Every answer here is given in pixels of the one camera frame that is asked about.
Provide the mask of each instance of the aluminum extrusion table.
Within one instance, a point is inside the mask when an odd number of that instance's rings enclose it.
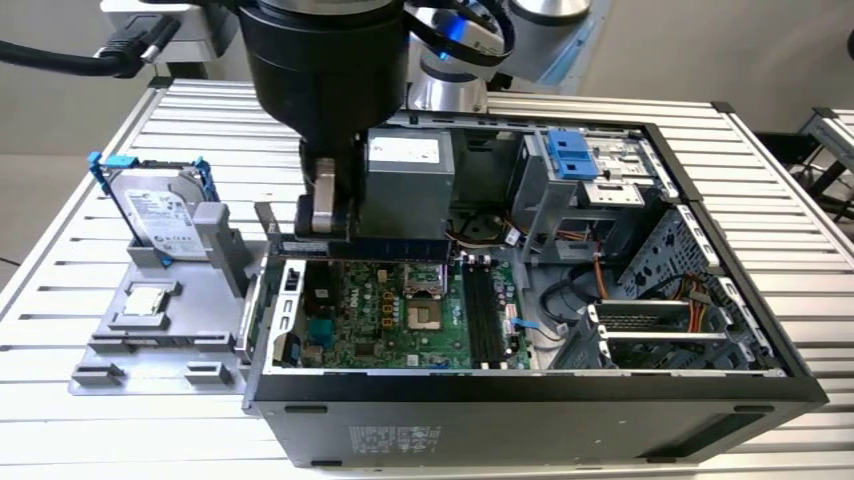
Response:
[[[128,229],[87,177],[0,294],[0,477],[854,478],[854,248],[738,116],[710,103],[512,93],[492,94],[490,110],[659,126],[830,404],[696,466],[295,470],[239,396],[67,393],[128,262]],[[204,155],[244,237],[261,235],[253,200],[273,201],[277,217],[292,218],[297,138],[260,110],[251,85],[149,88],[105,149],[120,152]]]

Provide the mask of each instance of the sticker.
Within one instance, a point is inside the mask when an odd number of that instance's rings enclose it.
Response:
[[[152,190],[127,190],[124,196],[152,246],[173,258],[207,258],[184,199]]]
[[[439,163],[439,140],[435,138],[375,137],[371,139],[368,160]]]
[[[515,228],[510,227],[510,232],[507,232],[507,236],[504,237],[504,243],[511,247],[515,247],[516,243],[519,242],[520,235],[522,235],[522,232],[519,232],[519,230],[516,230]]]
[[[439,426],[349,427],[352,451],[364,455],[434,453],[440,435],[442,427]]]
[[[147,339],[147,338],[129,338],[124,341],[125,345],[135,345],[135,346],[151,346],[151,347],[156,347],[159,345],[156,340],[152,339]]]

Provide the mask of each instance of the small gray component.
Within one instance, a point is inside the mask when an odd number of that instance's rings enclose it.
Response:
[[[240,231],[228,227],[228,207],[219,202],[200,203],[192,222],[201,237],[211,265],[223,271],[233,296],[243,297],[249,287],[249,278],[243,271],[249,253]]]
[[[232,352],[235,336],[231,332],[199,332],[193,345],[200,352]]]
[[[169,325],[165,313],[156,315],[123,315],[116,314],[107,325],[111,330],[164,330]]]
[[[192,384],[231,383],[231,373],[223,362],[187,362],[184,378]]]
[[[81,363],[75,368],[71,378],[80,385],[112,386],[121,383],[119,377],[123,375],[124,372],[112,363]]]

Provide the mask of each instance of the hard drive label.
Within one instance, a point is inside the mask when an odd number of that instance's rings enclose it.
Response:
[[[207,258],[183,198],[152,190],[127,190],[124,196],[152,246],[173,258]]]

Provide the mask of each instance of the wire bundle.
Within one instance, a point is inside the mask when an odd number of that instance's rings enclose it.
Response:
[[[698,278],[687,273],[682,276],[682,281],[679,282],[679,288],[674,292],[670,297],[671,300],[678,300],[683,298],[684,288],[687,284],[691,284],[691,292],[706,293],[706,287],[698,280]],[[708,305],[700,304],[696,300],[690,298],[688,294],[688,333],[699,333],[703,328],[703,318],[706,317],[706,310],[708,309]]]

